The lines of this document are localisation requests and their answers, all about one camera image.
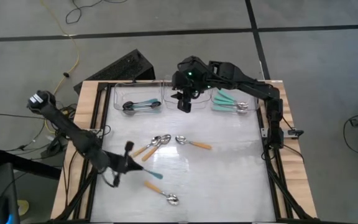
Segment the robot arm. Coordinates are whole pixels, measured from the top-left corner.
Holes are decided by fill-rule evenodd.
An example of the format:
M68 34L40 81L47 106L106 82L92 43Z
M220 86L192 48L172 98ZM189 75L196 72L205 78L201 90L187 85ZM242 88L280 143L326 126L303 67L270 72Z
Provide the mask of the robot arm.
M174 90L181 90L172 97L178 99L178 109L191 111L191 99L212 87L227 90L238 89L258 99L264 100L269 122L268 143L272 147L283 147L283 131L280 121L283 118L283 100L280 91L272 85L254 80L244 75L240 68L228 62L204 64L198 57L188 57L178 64L178 71L172 76Z
M125 154L118 155L102 150L102 142L97 135L91 131L80 129L74 122L69 120L59 111L56 106L55 97L48 91L37 91L30 97L27 107L35 114L41 114L57 126L63 133L70 137L76 150L85 158L89 159L92 166L99 173L103 173L108 167L116 171L118 175L114 178L114 186L119 184L119 174L125 174L131 170L142 170L128 153L132 150L133 143L127 142Z

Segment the black box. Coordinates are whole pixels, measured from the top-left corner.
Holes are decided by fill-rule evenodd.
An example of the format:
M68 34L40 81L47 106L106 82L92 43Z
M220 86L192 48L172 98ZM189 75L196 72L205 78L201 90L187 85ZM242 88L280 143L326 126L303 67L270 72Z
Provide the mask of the black box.
M155 80L155 74L153 65L135 49L86 80ZM80 94L81 87L82 82L74 91Z

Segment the concrete floor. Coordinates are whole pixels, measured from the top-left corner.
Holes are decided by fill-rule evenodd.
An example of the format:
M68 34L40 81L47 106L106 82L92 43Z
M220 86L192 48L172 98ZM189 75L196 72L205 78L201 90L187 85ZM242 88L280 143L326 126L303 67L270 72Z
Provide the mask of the concrete floor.
M358 1L252 0L259 27L358 24ZM138 32L177 29L250 28L243 0L102 2L83 11L77 24L66 25L71 1L45 0L70 34ZM0 0L0 37L60 35L47 11L33 0ZM272 79L284 80L300 139L318 216L323 220L358 223L358 154L345 146L342 125L358 114L358 30L261 33ZM133 49L154 65L157 78L175 71L189 55L204 61L230 61L244 73L262 78L251 33L120 37L77 40L80 65L59 91L64 105L76 103L72 86ZM27 98L38 89L53 90L75 61L69 40L0 42L0 113L31 115ZM0 117L0 149L27 142L41 123ZM34 146L47 142L47 132ZM358 149L358 129L349 129ZM40 152L24 155L39 157ZM46 162L61 164L63 155ZM28 182L37 187L30 187ZM49 218L56 181L26 175L17 181L18 195L32 204L25 222Z

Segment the yellow cable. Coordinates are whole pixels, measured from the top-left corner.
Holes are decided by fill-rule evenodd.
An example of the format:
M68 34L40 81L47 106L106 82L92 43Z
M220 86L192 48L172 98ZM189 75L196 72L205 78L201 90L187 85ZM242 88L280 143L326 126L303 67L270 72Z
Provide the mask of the yellow cable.
M75 61L75 64L72 66L72 68L69 69L69 71L67 71L67 73L70 74L70 73L75 69L75 67L78 65L78 62L80 61L80 49L78 48L77 43L76 43L75 40L71 37L71 35L70 35L70 34L67 34L67 33L63 30L62 26L61 26L60 23L59 23L59 20L57 19L57 17L55 16L55 14L52 12L52 10L44 3L44 0L40 0L40 3L41 3L41 5L43 5L43 7L45 7L45 8L48 10L49 14L50 14L50 15L53 17L53 19L56 21L56 23L57 23L57 25L59 26L59 29L61 30L61 32L64 33L67 37L69 37L70 40L73 42L73 44L74 44L74 46L75 46L75 49L76 49L76 51L77 51L77 60ZM60 80L59 84L56 86L55 91L53 91L53 94L56 94L56 92L58 91L60 85L63 83L63 81L64 81L65 79L66 79L66 77L63 77L63 78Z
M51 129L49 129L49 126L48 126L48 123L47 123L47 120L44 119L44 122L45 122L45 127L47 127L48 131L51 133L51 134L55 134L54 131L52 131Z

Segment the clear plastic bin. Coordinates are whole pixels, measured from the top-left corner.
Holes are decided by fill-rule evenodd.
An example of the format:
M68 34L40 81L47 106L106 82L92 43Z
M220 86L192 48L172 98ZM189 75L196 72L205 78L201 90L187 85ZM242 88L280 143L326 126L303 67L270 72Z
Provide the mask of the clear plastic bin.
M162 83L118 83L114 87L114 108L127 115L160 113L162 109ZM124 109L124 104L133 102L131 109Z
M165 106L168 109L178 109L178 100L172 98L171 96L176 94L177 92L181 92L179 90L172 90L172 82L171 80L164 80L162 87L162 98L165 102ZM200 94L197 99L191 100L191 109L204 109L208 105L211 100L212 91L205 90L204 93Z

